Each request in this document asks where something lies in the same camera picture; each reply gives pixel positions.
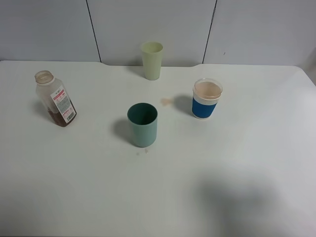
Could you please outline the teal green plastic cup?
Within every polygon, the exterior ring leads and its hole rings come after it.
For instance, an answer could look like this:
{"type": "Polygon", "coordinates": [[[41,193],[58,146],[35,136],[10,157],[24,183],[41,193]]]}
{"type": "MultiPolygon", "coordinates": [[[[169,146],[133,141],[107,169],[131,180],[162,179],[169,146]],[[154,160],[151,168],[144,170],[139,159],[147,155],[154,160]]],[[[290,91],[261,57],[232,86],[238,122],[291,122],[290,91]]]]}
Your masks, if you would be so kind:
{"type": "Polygon", "coordinates": [[[137,103],[127,111],[131,139],[135,146],[145,148],[157,138],[158,111],[148,103],[137,103]]]}

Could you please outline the clear plastic drink bottle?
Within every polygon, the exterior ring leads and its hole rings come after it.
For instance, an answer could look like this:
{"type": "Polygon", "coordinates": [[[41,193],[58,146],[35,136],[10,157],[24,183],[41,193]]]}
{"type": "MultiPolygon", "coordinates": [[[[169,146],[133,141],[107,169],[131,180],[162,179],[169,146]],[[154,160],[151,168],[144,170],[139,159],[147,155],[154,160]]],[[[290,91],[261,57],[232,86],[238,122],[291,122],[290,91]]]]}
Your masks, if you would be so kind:
{"type": "Polygon", "coordinates": [[[35,74],[36,94],[47,109],[54,123],[60,127],[69,125],[77,115],[64,84],[50,71],[35,74]]]}

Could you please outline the blue sleeved paper cup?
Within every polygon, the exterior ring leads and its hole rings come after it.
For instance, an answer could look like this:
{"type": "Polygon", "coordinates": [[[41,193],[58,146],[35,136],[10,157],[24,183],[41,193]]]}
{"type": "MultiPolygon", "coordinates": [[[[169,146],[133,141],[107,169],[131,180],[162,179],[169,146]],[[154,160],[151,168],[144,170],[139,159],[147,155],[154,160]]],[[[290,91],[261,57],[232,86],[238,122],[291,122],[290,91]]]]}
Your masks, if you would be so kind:
{"type": "Polygon", "coordinates": [[[192,113],[198,119],[209,118],[221,95],[223,88],[214,79],[199,79],[193,86],[192,113]]]}

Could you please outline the pale yellow plastic cup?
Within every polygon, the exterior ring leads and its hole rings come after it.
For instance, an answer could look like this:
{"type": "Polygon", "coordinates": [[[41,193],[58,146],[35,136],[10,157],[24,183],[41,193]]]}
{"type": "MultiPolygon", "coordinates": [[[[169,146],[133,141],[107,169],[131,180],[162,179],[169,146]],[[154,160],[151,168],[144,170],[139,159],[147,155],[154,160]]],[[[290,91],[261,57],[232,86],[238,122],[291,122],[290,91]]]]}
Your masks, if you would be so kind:
{"type": "Polygon", "coordinates": [[[157,80],[160,77],[163,46],[159,42],[150,41],[141,45],[142,62],[145,78],[157,80]]]}

